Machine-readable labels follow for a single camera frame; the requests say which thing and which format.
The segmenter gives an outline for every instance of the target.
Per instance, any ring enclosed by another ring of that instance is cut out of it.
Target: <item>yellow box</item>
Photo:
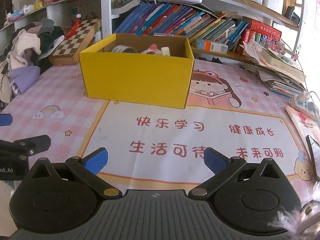
[[[140,54],[156,44],[171,56]],[[117,45],[138,53],[112,53]],[[184,109],[194,57],[187,38],[112,34],[79,54],[87,95],[139,104]]]

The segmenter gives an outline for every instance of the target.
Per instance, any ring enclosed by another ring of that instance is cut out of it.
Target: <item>cartoon girl's face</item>
[[[191,88],[201,91],[224,92],[228,86],[214,82],[191,80]]]

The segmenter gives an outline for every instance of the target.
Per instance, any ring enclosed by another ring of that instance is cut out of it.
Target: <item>star illustration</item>
[[[64,136],[70,136],[72,132],[70,130],[64,132]]]

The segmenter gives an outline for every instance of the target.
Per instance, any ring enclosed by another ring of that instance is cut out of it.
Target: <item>purple cloth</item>
[[[16,94],[22,94],[36,82],[40,75],[38,66],[26,66],[12,70],[11,87]]]

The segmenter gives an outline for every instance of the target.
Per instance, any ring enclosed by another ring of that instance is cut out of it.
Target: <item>metal screw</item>
[[[107,188],[107,189],[104,190],[103,193],[106,196],[113,197],[113,196],[118,195],[120,192],[116,188]]]
[[[191,190],[191,193],[195,196],[204,196],[207,194],[207,191],[204,188],[197,187]]]

